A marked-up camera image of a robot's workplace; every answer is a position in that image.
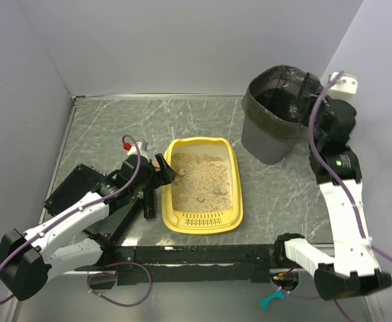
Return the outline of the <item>yellow litter box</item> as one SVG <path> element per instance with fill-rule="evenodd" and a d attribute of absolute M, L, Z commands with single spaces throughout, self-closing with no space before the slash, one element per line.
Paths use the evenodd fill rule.
<path fill-rule="evenodd" d="M 223 159 L 231 182 L 232 207 L 207 213 L 181 212 L 172 205 L 172 184 L 161 188 L 161 213 L 165 225 L 172 231 L 208 235 L 230 231 L 243 220 L 243 196 L 237 157 L 224 138 L 193 137 L 175 139 L 164 154 L 172 168 L 172 156 L 177 153 L 207 154 Z"/>

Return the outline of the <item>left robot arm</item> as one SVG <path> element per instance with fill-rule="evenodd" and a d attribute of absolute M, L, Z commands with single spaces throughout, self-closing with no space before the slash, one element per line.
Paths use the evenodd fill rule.
<path fill-rule="evenodd" d="M 102 266 L 140 210 L 155 217 L 153 192 L 175 177 L 162 154 L 129 154 L 110 174 L 77 165 L 46 200 L 50 220 L 2 237 L 0 281 L 24 301 L 65 272 Z"/>

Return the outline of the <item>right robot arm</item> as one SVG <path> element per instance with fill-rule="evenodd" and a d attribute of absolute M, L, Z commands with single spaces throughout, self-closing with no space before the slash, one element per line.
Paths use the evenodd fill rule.
<path fill-rule="evenodd" d="M 355 124 L 356 110 L 350 103 L 326 97 L 310 133 L 310 166 L 327 206 L 334 256 L 298 233 L 279 235 L 274 244 L 275 261 L 309 272 L 325 301 L 367 296 L 392 285 L 390 273 L 381 270 L 374 255 L 365 223 L 361 168 L 348 146 Z"/>

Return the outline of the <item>black slotted litter scoop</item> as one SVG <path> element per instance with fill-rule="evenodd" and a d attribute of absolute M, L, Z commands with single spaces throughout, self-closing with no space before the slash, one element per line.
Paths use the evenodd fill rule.
<path fill-rule="evenodd" d="M 320 80 L 318 77 L 307 72 L 297 95 L 298 122 L 306 127 L 320 91 Z"/>

